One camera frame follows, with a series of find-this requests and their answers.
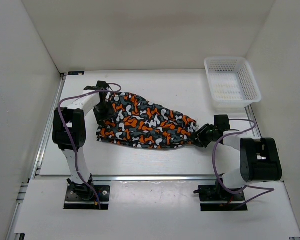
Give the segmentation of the orange camouflage shorts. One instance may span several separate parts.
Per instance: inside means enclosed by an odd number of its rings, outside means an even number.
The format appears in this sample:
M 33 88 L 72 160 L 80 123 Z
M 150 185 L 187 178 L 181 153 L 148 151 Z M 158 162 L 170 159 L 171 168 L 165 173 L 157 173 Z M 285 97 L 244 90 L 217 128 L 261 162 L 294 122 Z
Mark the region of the orange camouflage shorts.
M 196 141 L 196 120 L 130 92 L 108 93 L 111 117 L 96 131 L 100 142 L 143 149 L 176 149 Z

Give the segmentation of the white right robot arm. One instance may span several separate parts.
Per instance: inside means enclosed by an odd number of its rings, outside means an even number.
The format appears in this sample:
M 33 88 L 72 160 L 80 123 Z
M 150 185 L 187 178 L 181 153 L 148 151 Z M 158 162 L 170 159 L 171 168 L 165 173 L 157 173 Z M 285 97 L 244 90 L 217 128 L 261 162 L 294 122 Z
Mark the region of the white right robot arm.
M 243 192 L 251 184 L 279 181 L 283 170 L 273 138 L 255 138 L 225 126 L 206 124 L 196 132 L 195 144 L 207 147 L 214 142 L 212 166 L 216 176 L 214 193 L 220 200 Z M 239 152 L 239 167 L 224 174 L 219 174 L 216 166 L 216 153 L 219 144 L 231 147 Z

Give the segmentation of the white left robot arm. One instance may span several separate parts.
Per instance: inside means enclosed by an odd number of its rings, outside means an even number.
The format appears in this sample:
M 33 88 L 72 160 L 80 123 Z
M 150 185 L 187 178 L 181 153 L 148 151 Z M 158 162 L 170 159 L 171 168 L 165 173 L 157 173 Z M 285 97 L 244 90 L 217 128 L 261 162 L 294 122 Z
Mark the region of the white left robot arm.
M 59 101 L 53 117 L 52 140 L 66 158 L 71 174 L 68 184 L 83 200 L 94 199 L 97 203 L 100 202 L 99 196 L 83 150 L 87 138 L 85 117 L 101 103 L 100 93 L 109 92 L 85 91 L 81 95 L 64 98 Z

